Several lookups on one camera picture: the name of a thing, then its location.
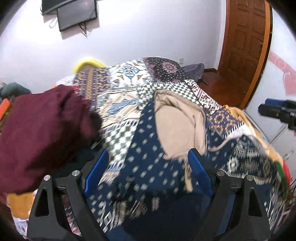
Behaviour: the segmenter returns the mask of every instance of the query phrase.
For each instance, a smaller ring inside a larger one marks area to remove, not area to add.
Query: polka dot fabric
[[[170,59],[149,57],[144,59],[155,82],[184,82],[192,79],[180,65]]]

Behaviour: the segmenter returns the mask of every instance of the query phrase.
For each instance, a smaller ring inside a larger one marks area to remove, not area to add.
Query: door panel
[[[229,0],[229,28],[219,74],[247,93],[258,63],[266,29],[264,0]]]

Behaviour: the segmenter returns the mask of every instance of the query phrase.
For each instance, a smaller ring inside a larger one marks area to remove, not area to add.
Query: pink wall decal
[[[282,58],[270,52],[268,60],[284,72],[283,83],[287,95],[296,95],[296,71]]]

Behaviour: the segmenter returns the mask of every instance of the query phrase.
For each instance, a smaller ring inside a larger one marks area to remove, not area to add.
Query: monitor screen
[[[73,0],[42,0],[42,14],[47,14]]]
[[[60,31],[96,17],[96,0],[75,0],[57,9]]]

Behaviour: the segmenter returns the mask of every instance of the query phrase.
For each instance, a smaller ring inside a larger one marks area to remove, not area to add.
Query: orange object
[[[5,112],[8,110],[9,106],[10,101],[7,98],[5,98],[0,104],[0,120],[4,116]]]

